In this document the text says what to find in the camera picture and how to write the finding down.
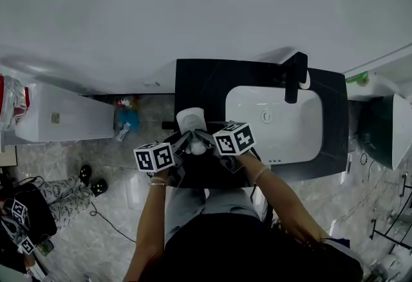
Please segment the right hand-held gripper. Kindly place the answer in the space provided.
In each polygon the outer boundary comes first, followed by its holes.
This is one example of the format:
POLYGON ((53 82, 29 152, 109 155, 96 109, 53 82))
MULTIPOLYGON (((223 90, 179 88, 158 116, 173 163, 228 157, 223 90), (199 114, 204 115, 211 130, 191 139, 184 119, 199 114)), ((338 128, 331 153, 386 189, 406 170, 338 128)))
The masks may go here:
POLYGON ((219 163, 232 174, 242 168, 236 157, 256 145, 256 138, 247 122, 232 122, 213 135, 200 129, 195 129, 194 133, 202 138, 197 140, 196 152, 205 153, 211 149, 219 163))

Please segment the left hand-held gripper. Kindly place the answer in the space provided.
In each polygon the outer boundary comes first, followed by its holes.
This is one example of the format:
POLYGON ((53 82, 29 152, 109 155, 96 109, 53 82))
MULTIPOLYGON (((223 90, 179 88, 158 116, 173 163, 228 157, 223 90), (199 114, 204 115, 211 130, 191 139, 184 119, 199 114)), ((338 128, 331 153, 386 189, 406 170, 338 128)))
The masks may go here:
POLYGON ((153 177, 153 180, 171 187, 181 187, 185 176, 181 156, 192 153, 191 139, 192 131, 188 131, 171 143, 154 142, 134 149, 138 170, 153 177))

